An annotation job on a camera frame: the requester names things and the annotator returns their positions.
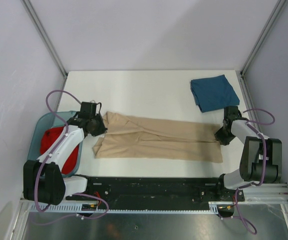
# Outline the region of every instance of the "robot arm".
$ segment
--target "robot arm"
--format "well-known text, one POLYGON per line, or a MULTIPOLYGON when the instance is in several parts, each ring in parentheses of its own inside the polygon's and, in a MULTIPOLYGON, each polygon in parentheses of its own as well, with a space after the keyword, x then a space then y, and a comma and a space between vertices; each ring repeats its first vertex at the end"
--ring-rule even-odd
POLYGON ((81 176, 63 178, 61 169, 75 147, 88 135, 98 136, 106 132, 100 112, 96 113, 97 103, 82 102, 77 117, 70 118, 68 130, 64 127, 61 135, 37 161, 28 160, 24 165, 24 197, 34 200, 37 172, 46 164, 39 178, 38 201, 58 205, 66 196, 86 190, 87 179, 81 176))
MULTIPOLYGON (((224 175, 224 186, 227 189, 236 189, 246 182, 258 182, 261 178, 263 142, 248 127, 247 121, 241 116, 238 107, 226 107, 223 127, 215 134, 221 145, 228 145, 235 137, 244 144, 239 169, 224 175)), ((263 136, 267 149, 264 183, 276 183, 281 178, 281 141, 263 136)))

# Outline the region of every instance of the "white table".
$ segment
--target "white table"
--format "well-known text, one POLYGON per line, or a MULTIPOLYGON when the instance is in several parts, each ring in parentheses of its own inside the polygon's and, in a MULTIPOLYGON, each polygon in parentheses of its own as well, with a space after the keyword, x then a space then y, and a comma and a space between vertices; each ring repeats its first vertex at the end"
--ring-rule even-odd
MULTIPOLYGON (((106 111, 124 115, 177 121, 221 124, 223 110, 202 113, 195 105, 190 80, 224 74, 240 99, 240 111, 246 110, 238 79, 233 70, 161 70, 161 71, 71 71, 65 90, 80 101, 101 102, 106 111)), ((80 105, 63 94, 59 112, 80 105)), ((154 158, 95 159, 92 146, 97 137, 83 141, 77 174, 116 177, 218 177, 239 168, 243 144, 235 138, 221 146, 223 163, 154 158)))

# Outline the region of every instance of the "red cloth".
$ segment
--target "red cloth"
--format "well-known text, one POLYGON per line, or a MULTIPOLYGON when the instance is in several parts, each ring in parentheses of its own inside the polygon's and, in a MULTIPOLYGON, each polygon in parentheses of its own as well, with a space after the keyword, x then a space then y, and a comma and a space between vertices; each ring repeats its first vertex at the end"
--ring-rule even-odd
MULTIPOLYGON (((44 154, 51 147, 51 145, 60 136, 63 129, 64 127, 60 126, 60 127, 54 127, 45 131, 45 134, 42 138, 42 143, 40 146, 40 154, 44 154)), ((77 163, 78 150, 79 150, 79 145, 75 147, 75 149, 72 151, 72 153, 66 160, 62 169, 62 174, 69 174, 74 169, 77 163)))

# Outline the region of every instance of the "white wall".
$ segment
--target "white wall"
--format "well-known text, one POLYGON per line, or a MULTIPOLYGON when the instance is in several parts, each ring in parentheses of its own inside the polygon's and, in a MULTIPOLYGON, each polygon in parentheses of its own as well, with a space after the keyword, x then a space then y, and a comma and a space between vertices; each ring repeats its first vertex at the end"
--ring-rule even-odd
POLYGON ((46 94, 62 84, 22 3, 0 0, 0 240, 21 196, 23 165, 36 121, 47 112, 46 94))
POLYGON ((276 123, 264 132, 283 144, 282 178, 288 183, 288 4, 246 73, 254 105, 271 111, 276 123))
POLYGON ((239 70, 277 0, 32 0, 68 71, 239 70))

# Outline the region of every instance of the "laundry basket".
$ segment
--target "laundry basket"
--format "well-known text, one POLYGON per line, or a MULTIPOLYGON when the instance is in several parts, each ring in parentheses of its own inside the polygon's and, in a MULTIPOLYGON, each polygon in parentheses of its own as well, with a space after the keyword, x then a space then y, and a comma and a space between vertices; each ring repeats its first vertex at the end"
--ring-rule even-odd
MULTIPOLYGON (((69 118, 73 117, 75 115, 75 111, 62 111, 62 112, 57 112, 57 114, 62 117, 64 120, 68 120, 69 118)), ((41 141, 43 138, 43 135, 45 131, 51 128, 56 128, 56 127, 62 127, 64 126, 64 123, 55 117, 51 112, 43 115, 37 122, 36 127, 35 127, 35 132, 33 135, 32 142, 30 144, 29 152, 28 152, 28 160, 37 160, 37 158, 41 155, 40 154, 40 146, 41 146, 41 141)), ((78 150, 78 157, 77 157, 77 162, 74 167, 74 169, 69 173, 69 174, 62 174, 64 178, 71 177, 74 175, 78 168, 79 168, 79 163, 80 163, 80 156, 82 152, 82 142, 79 144, 79 150, 78 150)))

